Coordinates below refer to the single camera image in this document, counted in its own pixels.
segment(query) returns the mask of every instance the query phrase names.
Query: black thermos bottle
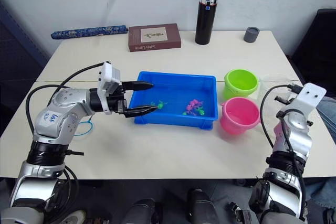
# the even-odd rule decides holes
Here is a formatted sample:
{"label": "black thermos bottle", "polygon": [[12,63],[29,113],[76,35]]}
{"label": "black thermos bottle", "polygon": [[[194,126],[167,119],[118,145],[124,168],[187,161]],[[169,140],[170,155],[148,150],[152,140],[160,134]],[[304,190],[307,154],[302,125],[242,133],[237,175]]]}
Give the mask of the black thermos bottle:
{"label": "black thermos bottle", "polygon": [[210,42],[217,0],[199,0],[195,42],[206,45]]}

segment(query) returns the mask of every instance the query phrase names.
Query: black chair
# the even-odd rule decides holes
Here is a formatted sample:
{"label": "black chair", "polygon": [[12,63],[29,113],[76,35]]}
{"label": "black chair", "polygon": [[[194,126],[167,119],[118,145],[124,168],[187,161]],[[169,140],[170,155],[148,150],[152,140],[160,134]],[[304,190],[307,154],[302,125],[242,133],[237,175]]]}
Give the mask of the black chair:
{"label": "black chair", "polygon": [[336,9],[317,11],[289,61],[303,84],[312,82],[336,97]]}

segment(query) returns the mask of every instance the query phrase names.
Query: jeans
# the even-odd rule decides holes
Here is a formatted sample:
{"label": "jeans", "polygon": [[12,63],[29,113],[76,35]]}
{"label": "jeans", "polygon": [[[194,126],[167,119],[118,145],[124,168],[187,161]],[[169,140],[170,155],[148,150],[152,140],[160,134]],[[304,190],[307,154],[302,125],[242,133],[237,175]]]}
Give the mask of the jeans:
{"label": "jeans", "polygon": [[[336,144],[336,99],[324,97],[317,110]],[[306,194],[307,200],[312,199],[322,207],[336,209],[336,177],[307,186]]]}

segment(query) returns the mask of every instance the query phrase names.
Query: white table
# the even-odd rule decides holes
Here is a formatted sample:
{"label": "white table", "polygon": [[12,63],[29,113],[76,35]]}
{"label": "white table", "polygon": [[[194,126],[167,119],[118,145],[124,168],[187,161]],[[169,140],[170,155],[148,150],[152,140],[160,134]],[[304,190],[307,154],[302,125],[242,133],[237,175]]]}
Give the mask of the white table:
{"label": "white table", "polygon": [[[35,82],[32,88],[54,82]],[[70,87],[94,88],[96,82],[69,82]],[[218,95],[223,83],[217,83]],[[53,89],[34,94],[34,119],[46,105]],[[125,97],[130,101],[132,92]],[[218,105],[219,116],[222,111]],[[91,133],[74,137],[70,149],[85,156],[67,156],[66,163],[80,179],[145,178],[255,178],[261,177],[271,147],[261,125],[236,137],[223,132],[219,121],[211,131],[194,127],[147,124],[137,125],[123,115],[96,113]],[[336,146],[317,112],[310,136],[311,155],[304,177],[336,175]],[[0,141],[0,176],[16,177],[27,157],[32,134],[21,104]]]}
{"label": "white table", "polygon": [[[193,32],[181,32],[182,48],[128,52],[127,35],[111,35],[64,40],[32,88],[59,84],[70,74],[88,65],[111,60],[121,70],[122,80],[137,79],[142,70],[173,73],[210,74],[217,78],[221,101],[223,77],[230,69],[246,68],[262,77],[282,73],[297,81],[284,54],[270,31],[262,31],[253,44],[242,40],[242,31],[215,31],[211,43],[199,46]],[[90,70],[68,85],[94,88],[99,70]],[[53,89],[41,90],[31,100],[34,119],[44,108]],[[128,102],[132,92],[125,95]],[[25,117],[25,101],[15,113],[0,139],[0,176],[17,177],[27,157],[32,134]],[[310,136],[313,147],[304,177],[336,176],[336,146],[317,112]],[[258,125],[245,134],[231,136],[214,122],[212,131],[171,125],[136,125],[123,115],[97,113],[91,133],[75,137],[70,149],[85,156],[68,156],[66,163],[80,179],[145,178],[255,178],[262,176],[271,154]],[[271,136],[277,122],[266,115]]]}
{"label": "white table", "polygon": [[[181,48],[129,52],[128,34],[66,39],[57,48],[38,81],[63,81],[75,71],[110,60],[123,81],[136,80],[140,71],[204,74],[224,81],[232,69],[244,68],[258,77],[281,73],[299,80],[271,31],[261,31],[256,42],[243,41],[243,31],[214,31],[208,45],[195,43],[195,32],[181,31]],[[89,70],[74,81],[97,80]]]}

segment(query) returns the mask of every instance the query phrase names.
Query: green plastic bucket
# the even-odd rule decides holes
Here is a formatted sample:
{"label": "green plastic bucket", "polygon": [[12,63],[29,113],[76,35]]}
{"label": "green plastic bucket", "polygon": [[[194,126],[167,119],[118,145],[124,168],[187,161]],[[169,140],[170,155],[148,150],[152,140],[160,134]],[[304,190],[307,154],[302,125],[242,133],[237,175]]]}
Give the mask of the green plastic bucket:
{"label": "green plastic bucket", "polygon": [[225,86],[223,97],[228,100],[232,97],[247,97],[258,88],[258,78],[245,69],[234,69],[224,77]]}

